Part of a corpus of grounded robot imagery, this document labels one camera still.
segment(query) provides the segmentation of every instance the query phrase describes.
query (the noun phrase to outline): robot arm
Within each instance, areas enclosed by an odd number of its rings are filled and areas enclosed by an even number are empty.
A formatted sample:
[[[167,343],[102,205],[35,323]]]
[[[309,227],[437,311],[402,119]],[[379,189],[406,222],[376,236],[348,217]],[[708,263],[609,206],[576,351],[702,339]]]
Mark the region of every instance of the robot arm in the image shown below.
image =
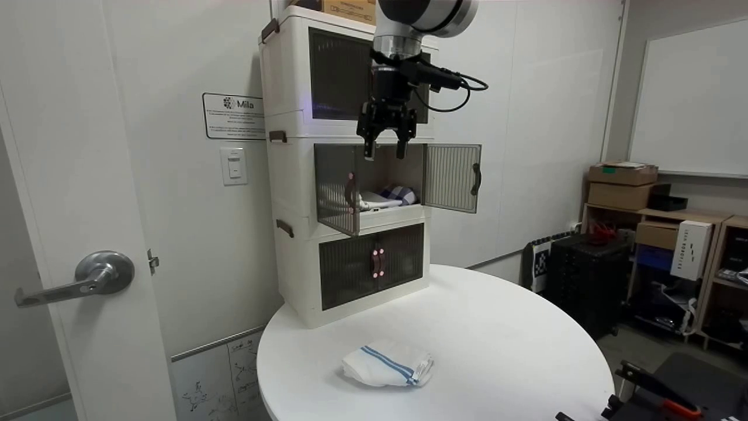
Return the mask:
[[[477,0],[379,0],[373,53],[375,89],[359,117],[366,160],[375,160],[375,143],[387,130],[397,134],[397,157],[406,154],[406,145],[416,136],[416,112],[408,100],[420,84],[434,91],[465,89],[465,103],[471,91],[490,89],[476,78],[430,65],[421,54],[423,36],[455,39],[471,27],[476,12]]]

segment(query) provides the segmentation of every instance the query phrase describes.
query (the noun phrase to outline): towel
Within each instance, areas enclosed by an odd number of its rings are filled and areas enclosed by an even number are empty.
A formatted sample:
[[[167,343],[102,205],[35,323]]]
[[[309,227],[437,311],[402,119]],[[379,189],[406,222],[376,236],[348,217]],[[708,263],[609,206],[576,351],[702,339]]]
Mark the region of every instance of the towel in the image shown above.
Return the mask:
[[[434,367],[436,358],[429,354],[389,339],[366,345],[344,358],[344,375],[375,388],[420,388],[430,379]]]
[[[347,201],[347,187],[344,185],[320,185],[319,187],[319,199],[323,208],[331,212],[351,212],[351,205]],[[395,198],[382,198],[376,193],[356,193],[356,201],[359,208],[363,212],[376,212],[376,208],[395,208],[395,206],[406,206],[406,199],[395,199]]]

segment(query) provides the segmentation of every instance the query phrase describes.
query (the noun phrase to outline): cardboard box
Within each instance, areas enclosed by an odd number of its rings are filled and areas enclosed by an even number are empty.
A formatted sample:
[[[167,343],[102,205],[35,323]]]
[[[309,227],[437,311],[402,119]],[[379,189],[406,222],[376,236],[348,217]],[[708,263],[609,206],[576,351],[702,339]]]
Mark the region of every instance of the cardboard box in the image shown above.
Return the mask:
[[[373,23],[373,27],[376,15],[375,0],[286,0],[286,5],[319,10],[326,15],[335,15],[335,16]]]
[[[686,220],[678,227],[672,277],[699,281],[708,255],[711,222]]]
[[[657,166],[635,166],[635,164],[597,164],[589,166],[589,184],[609,184],[609,185],[654,185]]]
[[[595,208],[642,212],[649,208],[653,185],[601,185],[591,184],[588,205]]]
[[[636,244],[677,250],[678,226],[644,220],[636,226]]]

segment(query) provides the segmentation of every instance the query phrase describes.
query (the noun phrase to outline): round white table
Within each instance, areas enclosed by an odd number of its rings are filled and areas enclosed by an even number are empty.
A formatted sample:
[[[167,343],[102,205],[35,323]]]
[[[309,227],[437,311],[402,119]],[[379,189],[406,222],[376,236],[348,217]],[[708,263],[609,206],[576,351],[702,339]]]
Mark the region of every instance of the round white table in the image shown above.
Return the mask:
[[[612,376],[591,338],[547,300],[479,272],[430,268],[430,285],[344,322],[306,329],[286,304],[266,325],[257,376],[278,421],[601,420]],[[423,388],[366,388],[342,358],[375,339],[429,351]]]

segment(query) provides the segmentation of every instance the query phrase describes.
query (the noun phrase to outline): sign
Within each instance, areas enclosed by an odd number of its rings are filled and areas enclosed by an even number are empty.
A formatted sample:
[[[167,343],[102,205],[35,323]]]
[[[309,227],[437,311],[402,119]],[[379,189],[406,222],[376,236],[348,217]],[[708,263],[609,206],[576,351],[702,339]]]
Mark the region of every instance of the sign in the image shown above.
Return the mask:
[[[205,119],[212,140],[265,140],[261,96],[205,93]]]

